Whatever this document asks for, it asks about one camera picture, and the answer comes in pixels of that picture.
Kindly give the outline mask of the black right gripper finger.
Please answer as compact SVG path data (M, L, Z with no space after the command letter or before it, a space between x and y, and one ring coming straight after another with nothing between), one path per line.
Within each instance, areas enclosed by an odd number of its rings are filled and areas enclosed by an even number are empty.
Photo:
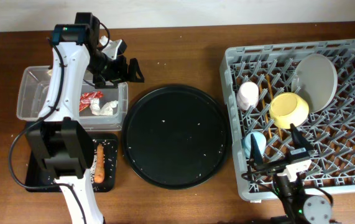
M255 165L263 164L262 155L259 152L256 140L255 140L253 135L251 136L251 153L250 153L250 158L249 159Z
M291 137L293 141L293 146L295 149L304 148L307 152L313 150L313 146L307 141L303 134L296 128L296 126L290 124Z

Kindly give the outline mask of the light blue plastic cup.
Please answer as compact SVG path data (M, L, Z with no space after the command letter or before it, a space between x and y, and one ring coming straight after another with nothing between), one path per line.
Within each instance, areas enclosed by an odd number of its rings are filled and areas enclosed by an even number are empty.
M245 156L246 158L250 158L250 153L251 153L251 136L254 136L256 143L257 143L257 147L259 149L260 154L263 156L264 152L265 152L265 148L266 148L266 143L267 140L265 138L265 136L257 131L253 131L248 133L241 141L242 143L242 148L245 152Z

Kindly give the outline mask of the red strawberry cake wrapper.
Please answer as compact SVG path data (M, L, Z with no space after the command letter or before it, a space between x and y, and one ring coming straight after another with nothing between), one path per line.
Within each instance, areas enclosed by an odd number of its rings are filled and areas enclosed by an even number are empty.
M92 91L82 94L80 96L79 112L89 107L92 99L100 99L102 97L103 93L101 91Z

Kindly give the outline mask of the yellow bowl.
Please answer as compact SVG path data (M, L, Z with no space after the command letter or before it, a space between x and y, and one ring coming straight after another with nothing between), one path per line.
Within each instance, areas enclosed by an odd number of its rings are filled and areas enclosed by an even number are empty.
M290 125L300 126L309 114L308 103L295 93L281 93L270 104L270 117L276 127L290 129Z

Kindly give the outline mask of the white tissue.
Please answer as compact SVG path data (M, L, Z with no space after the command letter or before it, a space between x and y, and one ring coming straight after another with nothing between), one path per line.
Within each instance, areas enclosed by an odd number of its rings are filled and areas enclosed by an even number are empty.
M99 98L93 98L90 100L90 110L93 115L96 116L112 116L114 109L118 107L118 101L110 101L100 106Z

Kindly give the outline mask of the wooden chopstick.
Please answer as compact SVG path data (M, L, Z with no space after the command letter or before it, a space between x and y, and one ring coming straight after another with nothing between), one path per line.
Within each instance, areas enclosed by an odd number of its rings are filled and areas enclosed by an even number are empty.
M268 91L270 94L270 99L272 101L274 99L274 96L273 96L273 92L272 92L272 87L271 87L269 75L266 75L265 79L267 80L267 87L268 87ZM281 129L278 127L277 127L277 132L278 132L279 138L282 139L282 132L281 132Z
M262 86L261 86L261 84L259 85L259 90L260 90L260 94L262 94ZM265 109L264 97L259 97L259 99L261 99L262 107L263 107L263 109ZM268 119L268 116L267 116L267 112L265 113L264 116L265 116L266 124L268 124L269 119ZM269 134L269 139L271 139L271 138L272 138L272 132L271 132L271 130L270 130L269 127L267 128L267 132L268 132L268 134Z

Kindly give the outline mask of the pink plastic cup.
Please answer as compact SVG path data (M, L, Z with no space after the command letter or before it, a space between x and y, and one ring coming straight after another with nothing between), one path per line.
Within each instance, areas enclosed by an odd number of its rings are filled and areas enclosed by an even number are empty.
M238 89L236 95L237 106L248 110L251 106L256 107L259 102L259 87L254 82L244 82Z

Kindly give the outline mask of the grey round plate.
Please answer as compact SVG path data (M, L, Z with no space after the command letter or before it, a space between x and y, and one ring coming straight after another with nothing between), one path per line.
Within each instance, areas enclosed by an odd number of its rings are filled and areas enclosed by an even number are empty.
M291 90L308 103L310 113L316 113L331 103L337 84L332 61L321 54L311 54L297 65Z

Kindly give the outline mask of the orange carrot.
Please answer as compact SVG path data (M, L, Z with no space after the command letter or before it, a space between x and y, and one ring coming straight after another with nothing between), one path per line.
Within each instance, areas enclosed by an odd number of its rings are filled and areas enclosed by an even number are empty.
M104 169L104 147L102 144L98 144L96 151L96 169L94 174L94 182L100 184L104 181L105 178L105 169Z

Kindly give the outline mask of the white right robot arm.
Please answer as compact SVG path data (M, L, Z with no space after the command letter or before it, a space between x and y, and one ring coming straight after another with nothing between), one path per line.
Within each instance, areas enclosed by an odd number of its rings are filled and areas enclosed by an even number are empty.
M294 150L284 159L264 164L256 138L250 135L251 151L249 165L255 170L248 171L241 177L273 193L282 203L285 214L272 217L271 223L329 223L332 217L333 197L317 188L323 196L310 195L300 178L300 173L311 165L310 151L313 146L293 125L290 132Z

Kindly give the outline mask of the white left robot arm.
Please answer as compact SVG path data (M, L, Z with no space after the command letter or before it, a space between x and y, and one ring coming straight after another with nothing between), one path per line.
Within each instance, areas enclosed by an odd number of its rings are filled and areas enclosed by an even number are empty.
M123 55L123 40L99 45L100 20L90 12L76 14L72 24L57 24L49 44L53 51L52 77L38 119L26 136L39 167L63 192L73 223L104 223L90 179L95 146L80 124L79 102L85 72L96 89L116 88L123 82L144 82L136 58Z

